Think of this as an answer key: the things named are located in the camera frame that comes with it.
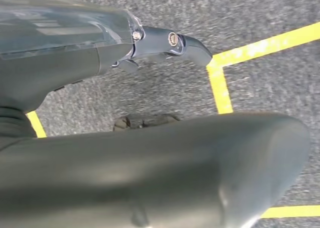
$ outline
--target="yellow floor marking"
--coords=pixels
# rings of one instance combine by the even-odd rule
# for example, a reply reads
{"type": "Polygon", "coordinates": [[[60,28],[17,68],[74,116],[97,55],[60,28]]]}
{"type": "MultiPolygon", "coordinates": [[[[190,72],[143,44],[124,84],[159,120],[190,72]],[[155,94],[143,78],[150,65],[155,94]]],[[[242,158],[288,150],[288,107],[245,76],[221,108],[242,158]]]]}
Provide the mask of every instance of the yellow floor marking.
{"type": "Polygon", "coordinates": [[[26,114],[26,116],[30,120],[32,126],[35,131],[36,136],[38,138],[45,138],[47,137],[39,118],[38,118],[37,113],[35,111],[32,111],[30,113],[26,114]]]}
{"type": "Polygon", "coordinates": [[[233,112],[223,67],[320,39],[320,22],[279,34],[212,56],[207,65],[208,77],[219,114],[233,112]]]}
{"type": "Polygon", "coordinates": [[[320,22],[215,54],[211,63],[213,67],[226,67],[318,39],[320,22]]]}
{"type": "Polygon", "coordinates": [[[207,71],[217,112],[219,114],[232,113],[232,105],[223,74],[223,67],[215,66],[211,62],[207,65],[207,71]]]}
{"type": "Polygon", "coordinates": [[[320,205],[272,207],[261,218],[320,217],[320,205]]]}

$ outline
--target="gray plastic part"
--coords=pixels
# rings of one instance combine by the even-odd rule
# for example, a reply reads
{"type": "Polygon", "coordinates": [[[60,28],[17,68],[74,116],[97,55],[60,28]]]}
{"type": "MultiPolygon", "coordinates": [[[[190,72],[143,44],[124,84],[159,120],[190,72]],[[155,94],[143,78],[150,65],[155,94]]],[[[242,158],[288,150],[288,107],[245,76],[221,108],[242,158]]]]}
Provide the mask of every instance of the gray plastic part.
{"type": "Polygon", "coordinates": [[[135,44],[133,57],[149,57],[169,52],[173,47],[169,44],[168,36],[174,32],[170,29],[143,26],[144,37],[135,44]]]}
{"type": "Polygon", "coordinates": [[[79,0],[0,0],[0,20],[4,60],[134,44],[143,32],[128,11],[79,0]]]}
{"type": "Polygon", "coordinates": [[[93,76],[125,56],[131,44],[65,52],[18,59],[0,59],[0,107],[12,107],[24,113],[37,109],[48,93],[93,76]]]}
{"type": "Polygon", "coordinates": [[[186,51],[181,55],[182,59],[192,61],[198,66],[207,66],[211,59],[211,53],[204,44],[189,36],[183,35],[186,42],[186,51]]]}
{"type": "Polygon", "coordinates": [[[0,227],[249,228],[309,146],[297,119],[258,113],[25,138],[0,152],[0,227]]]}

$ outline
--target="gray carpet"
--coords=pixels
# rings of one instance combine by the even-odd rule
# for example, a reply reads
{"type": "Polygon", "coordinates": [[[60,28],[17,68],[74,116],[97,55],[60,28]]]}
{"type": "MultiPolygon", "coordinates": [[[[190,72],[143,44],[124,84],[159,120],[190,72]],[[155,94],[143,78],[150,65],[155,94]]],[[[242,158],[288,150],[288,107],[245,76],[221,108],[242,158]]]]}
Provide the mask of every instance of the gray carpet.
{"type": "MultiPolygon", "coordinates": [[[[320,0],[84,0],[127,8],[146,25],[203,41],[213,53],[320,21],[320,0]]],[[[137,75],[113,69],[103,77],[48,96],[38,111],[49,136],[110,131],[125,114],[216,114],[205,69],[189,62],[143,61],[137,75]]],[[[235,111],[278,111],[310,127],[309,163],[278,205],[320,204],[320,43],[315,41],[226,68],[235,111]]],[[[320,227],[320,218],[260,221],[257,227],[320,227]]]]}

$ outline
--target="screw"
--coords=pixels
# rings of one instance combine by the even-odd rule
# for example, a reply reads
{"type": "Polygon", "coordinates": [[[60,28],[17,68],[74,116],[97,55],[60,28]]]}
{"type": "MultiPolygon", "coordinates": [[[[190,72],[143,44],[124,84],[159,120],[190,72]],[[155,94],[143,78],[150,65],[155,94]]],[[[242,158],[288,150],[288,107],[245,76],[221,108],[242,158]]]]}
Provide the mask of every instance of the screw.
{"type": "Polygon", "coordinates": [[[132,37],[134,40],[141,40],[142,35],[139,31],[134,31],[134,33],[132,33],[132,37]]]}
{"type": "Polygon", "coordinates": [[[169,41],[169,44],[172,47],[175,47],[178,44],[178,35],[174,33],[174,32],[171,32],[169,33],[169,36],[168,38],[168,40],[169,41]]]}

